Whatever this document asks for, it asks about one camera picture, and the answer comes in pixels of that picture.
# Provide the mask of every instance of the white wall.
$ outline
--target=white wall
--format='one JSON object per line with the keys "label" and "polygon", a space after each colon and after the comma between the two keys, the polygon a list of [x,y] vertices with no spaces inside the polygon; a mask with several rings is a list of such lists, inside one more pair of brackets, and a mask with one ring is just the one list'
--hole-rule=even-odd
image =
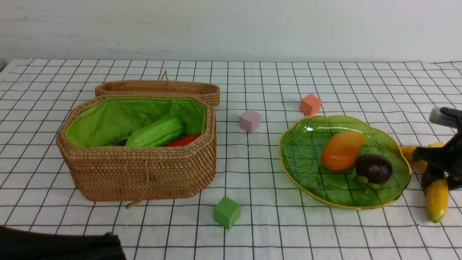
{"label": "white wall", "polygon": [[0,57],[462,60],[462,1],[2,0]]}

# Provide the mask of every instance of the green cube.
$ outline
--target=green cube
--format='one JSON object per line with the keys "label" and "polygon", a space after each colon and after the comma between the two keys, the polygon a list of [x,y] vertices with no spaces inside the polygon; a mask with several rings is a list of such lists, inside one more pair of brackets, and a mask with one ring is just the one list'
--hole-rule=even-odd
{"label": "green cube", "polygon": [[230,229],[241,216],[241,205],[236,201],[224,196],[213,209],[213,219]]}

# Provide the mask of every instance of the gold rim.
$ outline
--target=gold rim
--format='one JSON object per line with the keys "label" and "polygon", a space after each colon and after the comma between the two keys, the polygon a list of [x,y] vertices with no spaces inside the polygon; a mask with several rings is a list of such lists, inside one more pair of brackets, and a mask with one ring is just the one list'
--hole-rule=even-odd
{"label": "gold rim", "polygon": [[[398,147],[399,151],[400,151],[400,155],[401,155],[401,158],[405,161],[405,163],[407,164],[407,168],[409,170],[409,178],[407,179],[407,183],[406,185],[403,187],[403,189],[401,189],[400,191],[400,194],[393,200],[387,202],[387,203],[384,203],[384,204],[381,204],[381,205],[377,205],[377,206],[368,206],[368,207],[353,207],[353,206],[343,206],[343,205],[339,205],[339,204],[335,204],[335,203],[332,203],[330,201],[327,201],[323,198],[320,198],[318,196],[316,196],[315,194],[311,193],[309,190],[303,188],[298,182],[296,182],[292,176],[287,172],[287,169],[286,167],[284,166],[284,163],[282,161],[282,153],[281,153],[281,141],[282,141],[282,138],[284,137],[284,135],[286,135],[287,132],[289,132],[290,130],[292,130],[298,123],[304,121],[304,120],[307,120],[309,118],[351,118],[351,119],[354,119],[354,120],[357,120],[361,123],[363,123],[364,125],[366,125],[367,127],[371,128],[371,129],[374,129],[374,130],[377,130],[379,132],[382,132],[384,133],[386,136],[388,136],[391,140],[393,140],[393,142],[396,144],[396,146]],[[322,202],[322,203],[325,203],[327,205],[331,205],[331,206],[335,206],[335,207],[339,207],[339,208],[343,208],[343,209],[353,209],[353,210],[368,210],[368,209],[377,209],[377,208],[382,208],[382,207],[385,207],[385,206],[388,206],[390,204],[392,204],[393,202],[395,202],[397,199],[399,199],[403,193],[403,191],[407,188],[407,186],[409,185],[409,183],[411,182],[411,177],[412,177],[412,170],[411,170],[411,166],[409,165],[409,162],[406,160],[406,158],[404,157],[403,155],[403,152],[401,151],[401,146],[396,142],[396,140],[394,138],[392,138],[391,136],[389,136],[387,133],[385,133],[384,131],[380,130],[380,129],[377,129],[377,128],[374,128],[374,127],[371,127],[370,125],[366,124],[365,122],[357,119],[357,118],[354,118],[354,117],[351,117],[351,116],[343,116],[343,115],[337,115],[337,116],[309,116],[309,117],[305,117],[303,119],[300,119],[298,120],[291,128],[287,129],[282,135],[281,137],[279,138],[279,145],[278,145],[278,149],[279,149],[279,160],[281,162],[281,166],[282,166],[282,169],[284,170],[284,172],[286,173],[286,175],[289,177],[289,179],[300,189],[302,190],[303,192],[307,193],[308,195],[312,196],[313,198],[315,198],[316,200]]]}

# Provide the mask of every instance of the red vegetable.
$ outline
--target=red vegetable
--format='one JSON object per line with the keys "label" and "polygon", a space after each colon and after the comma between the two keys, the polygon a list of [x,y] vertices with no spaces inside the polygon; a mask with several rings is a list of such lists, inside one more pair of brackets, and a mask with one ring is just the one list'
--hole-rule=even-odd
{"label": "red vegetable", "polygon": [[198,137],[201,136],[201,133],[193,134],[190,136],[186,136],[180,139],[176,139],[173,142],[165,145],[165,147],[177,147],[177,146],[184,146],[189,144],[190,142],[196,140]]}

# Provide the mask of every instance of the green fabric lining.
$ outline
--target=green fabric lining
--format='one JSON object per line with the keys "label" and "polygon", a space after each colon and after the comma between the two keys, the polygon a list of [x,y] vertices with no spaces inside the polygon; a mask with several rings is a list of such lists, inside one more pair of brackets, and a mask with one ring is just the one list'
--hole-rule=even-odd
{"label": "green fabric lining", "polygon": [[206,109],[194,99],[109,98],[80,113],[65,136],[75,146],[105,146],[170,115],[182,120],[184,135],[204,133]]}

